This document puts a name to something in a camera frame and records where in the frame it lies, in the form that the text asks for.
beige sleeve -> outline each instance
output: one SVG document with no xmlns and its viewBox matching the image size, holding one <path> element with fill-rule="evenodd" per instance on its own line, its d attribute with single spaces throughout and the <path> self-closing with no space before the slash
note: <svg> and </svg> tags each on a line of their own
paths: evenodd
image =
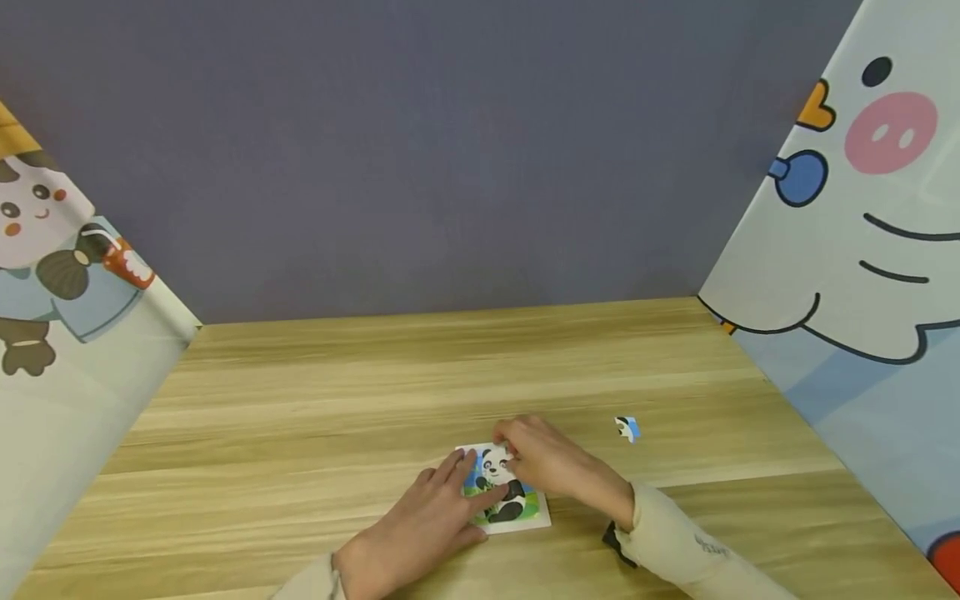
<svg viewBox="0 0 960 600">
<path fill-rule="evenodd" d="M 333 555 L 325 554 L 283 584 L 273 600 L 347 600 Z"/>
<path fill-rule="evenodd" d="M 619 528 L 620 552 L 696 600 L 795 598 L 723 545 L 663 492 L 634 483 L 634 531 Z"/>
</svg>

purple wall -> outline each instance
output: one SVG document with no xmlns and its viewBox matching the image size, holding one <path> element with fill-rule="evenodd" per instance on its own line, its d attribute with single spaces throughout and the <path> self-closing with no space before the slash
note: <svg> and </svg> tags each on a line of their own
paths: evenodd
<svg viewBox="0 0 960 600">
<path fill-rule="evenodd" d="M 10 0 L 0 95 L 206 323 L 694 294 L 858 0 Z"/>
</svg>

cartoon pig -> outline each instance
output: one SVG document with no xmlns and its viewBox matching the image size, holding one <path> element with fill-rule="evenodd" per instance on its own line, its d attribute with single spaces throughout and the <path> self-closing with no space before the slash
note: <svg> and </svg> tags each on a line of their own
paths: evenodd
<svg viewBox="0 0 960 600">
<path fill-rule="evenodd" d="M 0 160 L 4 373 L 42 374 L 56 359 L 46 341 L 51 321 L 90 341 L 126 314 L 153 278 L 48 155 Z"/>
<path fill-rule="evenodd" d="M 960 324 L 960 3 L 865 3 L 701 300 L 887 363 Z"/>
</svg>

cartoon eye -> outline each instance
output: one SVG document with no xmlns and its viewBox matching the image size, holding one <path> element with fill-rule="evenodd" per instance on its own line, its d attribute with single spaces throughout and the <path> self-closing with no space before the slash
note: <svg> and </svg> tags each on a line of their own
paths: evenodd
<svg viewBox="0 0 960 600">
<path fill-rule="evenodd" d="M 15 219 L 20 216 L 20 207 L 14 203 L 0 204 L 0 213 L 9 219 Z"/>
<path fill-rule="evenodd" d="M 877 87 L 890 77 L 890 71 L 894 68 L 894 63 L 887 57 L 879 57 L 870 61 L 867 68 L 863 69 L 860 75 L 860 81 L 867 87 Z"/>
</svg>

panda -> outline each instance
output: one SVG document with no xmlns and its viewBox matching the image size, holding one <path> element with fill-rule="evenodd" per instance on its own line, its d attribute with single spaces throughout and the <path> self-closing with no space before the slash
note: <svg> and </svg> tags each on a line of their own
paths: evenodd
<svg viewBox="0 0 960 600">
<path fill-rule="evenodd" d="M 480 455 L 480 460 L 483 461 L 481 464 L 483 475 L 476 479 L 477 488 L 485 491 L 501 484 L 509 486 L 503 500 L 487 510 L 487 521 L 490 523 L 515 520 L 527 505 L 527 494 L 523 491 L 523 484 L 507 470 L 507 461 L 513 458 L 506 448 L 501 446 L 487 448 Z"/>
</svg>

